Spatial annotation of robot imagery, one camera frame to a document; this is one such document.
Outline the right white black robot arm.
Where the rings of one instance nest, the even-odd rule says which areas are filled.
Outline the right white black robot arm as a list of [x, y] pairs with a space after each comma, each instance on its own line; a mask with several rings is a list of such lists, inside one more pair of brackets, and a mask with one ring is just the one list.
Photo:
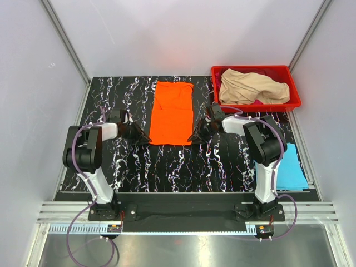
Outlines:
[[244, 220], [263, 221], [272, 216], [278, 205], [276, 183], [287, 144], [271, 116], [253, 118], [241, 114], [242, 111], [237, 110], [234, 115], [227, 115], [220, 105], [213, 104], [207, 108], [207, 115], [199, 121], [187, 140], [192, 144], [203, 144], [216, 133], [245, 136], [256, 166], [256, 189], [253, 203], [245, 209], [236, 210], [236, 215]]

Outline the orange t shirt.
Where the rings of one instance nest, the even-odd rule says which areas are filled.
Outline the orange t shirt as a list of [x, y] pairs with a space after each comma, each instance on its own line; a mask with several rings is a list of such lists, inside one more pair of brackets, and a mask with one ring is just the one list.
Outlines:
[[193, 132], [192, 93], [194, 85], [186, 82], [157, 82], [151, 114], [150, 144], [191, 145]]

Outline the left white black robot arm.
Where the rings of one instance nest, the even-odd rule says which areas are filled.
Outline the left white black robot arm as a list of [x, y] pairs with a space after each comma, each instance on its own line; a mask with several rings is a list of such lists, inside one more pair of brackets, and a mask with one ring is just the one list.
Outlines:
[[91, 194], [87, 208], [90, 220], [122, 220], [125, 212], [102, 171], [103, 143], [122, 138], [135, 145], [145, 145], [151, 139], [128, 111], [114, 108], [108, 115], [104, 109], [101, 112], [102, 122], [69, 127], [62, 161], [85, 183]]

